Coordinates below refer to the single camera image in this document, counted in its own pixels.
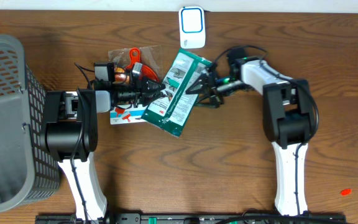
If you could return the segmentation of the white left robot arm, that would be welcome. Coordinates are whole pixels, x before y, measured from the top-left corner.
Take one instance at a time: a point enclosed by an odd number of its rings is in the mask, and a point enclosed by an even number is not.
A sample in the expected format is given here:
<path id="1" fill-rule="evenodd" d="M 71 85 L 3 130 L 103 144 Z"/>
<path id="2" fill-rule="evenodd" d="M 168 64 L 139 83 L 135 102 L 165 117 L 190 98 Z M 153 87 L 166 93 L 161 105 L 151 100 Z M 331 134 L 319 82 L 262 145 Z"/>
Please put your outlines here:
<path id="1" fill-rule="evenodd" d="M 63 223 L 112 223 L 94 164 L 98 114 L 125 101 L 147 106 L 161 98 L 164 89 L 162 83 L 143 77 L 121 83 L 93 80 L 87 89 L 47 92 L 40 146 L 64 171 L 76 203 L 74 217 Z"/>

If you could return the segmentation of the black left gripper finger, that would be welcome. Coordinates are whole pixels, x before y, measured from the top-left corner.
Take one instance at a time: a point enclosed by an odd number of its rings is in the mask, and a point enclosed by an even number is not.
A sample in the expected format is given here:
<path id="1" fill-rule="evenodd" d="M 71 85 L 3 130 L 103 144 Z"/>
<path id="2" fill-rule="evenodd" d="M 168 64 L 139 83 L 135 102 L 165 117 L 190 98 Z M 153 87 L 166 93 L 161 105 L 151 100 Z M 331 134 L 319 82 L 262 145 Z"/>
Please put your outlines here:
<path id="1" fill-rule="evenodd" d="M 143 93 L 142 96 L 139 98 L 138 104 L 142 106 L 148 106 L 152 102 L 157 99 L 163 98 L 165 95 L 161 91 L 156 91 L 153 93 Z"/>
<path id="2" fill-rule="evenodd" d="M 152 80 L 147 77 L 143 77 L 140 81 L 140 91 L 141 92 L 155 92 L 162 91 L 166 86 L 162 83 L 158 83 L 155 80 Z"/>

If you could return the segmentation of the red packaged item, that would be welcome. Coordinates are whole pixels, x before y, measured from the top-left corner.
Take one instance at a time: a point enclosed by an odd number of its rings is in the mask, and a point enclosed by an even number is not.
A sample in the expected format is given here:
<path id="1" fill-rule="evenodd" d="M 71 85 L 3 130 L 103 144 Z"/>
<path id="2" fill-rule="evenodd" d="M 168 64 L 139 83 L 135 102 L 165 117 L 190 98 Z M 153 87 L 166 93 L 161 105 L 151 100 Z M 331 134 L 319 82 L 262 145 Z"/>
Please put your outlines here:
<path id="1" fill-rule="evenodd" d="M 154 50 L 156 46 L 131 49 L 119 49 L 109 51 L 109 61 L 112 62 L 114 69 L 114 78 L 111 81 L 113 84 L 138 84 L 141 80 L 132 81 L 132 67 L 136 62 L 142 63 L 142 78 L 147 77 L 156 82 L 160 83 L 160 77 L 158 75 L 158 67 L 155 65 Z M 141 104 L 137 107 L 130 104 L 120 104 L 119 106 L 113 106 L 111 104 L 110 111 L 110 124 L 132 124 L 142 122 L 141 116 L 144 110 L 148 106 L 142 106 Z"/>

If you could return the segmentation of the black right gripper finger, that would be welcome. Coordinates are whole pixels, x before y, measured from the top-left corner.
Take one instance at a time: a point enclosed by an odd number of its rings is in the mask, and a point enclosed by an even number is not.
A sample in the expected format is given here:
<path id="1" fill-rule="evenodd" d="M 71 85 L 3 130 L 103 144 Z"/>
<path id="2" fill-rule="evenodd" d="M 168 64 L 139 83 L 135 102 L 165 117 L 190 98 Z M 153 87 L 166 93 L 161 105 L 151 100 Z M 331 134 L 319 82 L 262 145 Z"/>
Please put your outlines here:
<path id="1" fill-rule="evenodd" d="M 209 75 L 200 75 L 185 91 L 187 95 L 208 94 L 211 91 Z"/>
<path id="2" fill-rule="evenodd" d="M 195 106 L 215 109 L 223 104 L 224 100 L 222 98 L 200 98 L 195 103 Z"/>

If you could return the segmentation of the green packaged item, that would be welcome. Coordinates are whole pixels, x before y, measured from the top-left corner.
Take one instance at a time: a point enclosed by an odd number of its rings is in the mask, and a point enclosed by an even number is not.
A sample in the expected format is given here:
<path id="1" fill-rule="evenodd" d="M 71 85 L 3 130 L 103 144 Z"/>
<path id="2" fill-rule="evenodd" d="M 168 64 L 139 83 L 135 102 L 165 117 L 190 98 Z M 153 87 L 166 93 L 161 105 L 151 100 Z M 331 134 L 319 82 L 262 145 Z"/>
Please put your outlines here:
<path id="1" fill-rule="evenodd" d="M 179 137 L 198 99 L 198 95 L 186 94 L 186 89 L 208 65 L 211 61 L 180 49 L 162 81 L 163 96 L 148 105 L 141 119 Z"/>

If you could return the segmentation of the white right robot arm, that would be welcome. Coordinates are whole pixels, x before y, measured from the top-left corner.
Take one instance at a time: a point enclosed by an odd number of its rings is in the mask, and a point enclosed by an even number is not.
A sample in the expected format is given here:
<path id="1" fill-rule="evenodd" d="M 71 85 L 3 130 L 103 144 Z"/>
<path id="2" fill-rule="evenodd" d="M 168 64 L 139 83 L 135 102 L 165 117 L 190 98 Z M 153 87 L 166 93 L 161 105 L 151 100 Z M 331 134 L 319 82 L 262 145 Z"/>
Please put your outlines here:
<path id="1" fill-rule="evenodd" d="M 218 108 L 224 97 L 239 90 L 262 95 L 262 121 L 266 138 L 275 153 L 277 192 L 275 208 L 284 216 L 300 216 L 308 211 L 305 197 L 305 157 L 319 125 L 319 112 L 305 79 L 281 74 L 266 61 L 267 51 L 249 55 L 247 46 L 224 51 L 229 75 L 218 78 L 214 60 L 186 89 L 199 95 L 199 105 Z"/>

